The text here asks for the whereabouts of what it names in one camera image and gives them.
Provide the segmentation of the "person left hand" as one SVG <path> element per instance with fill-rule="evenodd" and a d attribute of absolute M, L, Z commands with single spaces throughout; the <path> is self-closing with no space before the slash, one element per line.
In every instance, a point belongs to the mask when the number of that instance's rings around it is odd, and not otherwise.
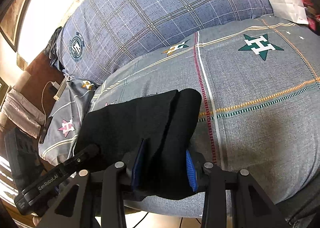
<path fill-rule="evenodd" d="M 33 224 L 34 224 L 34 226 L 37 226 L 40 223 L 41 219 L 42 219 L 41 217 L 33 216 Z"/>

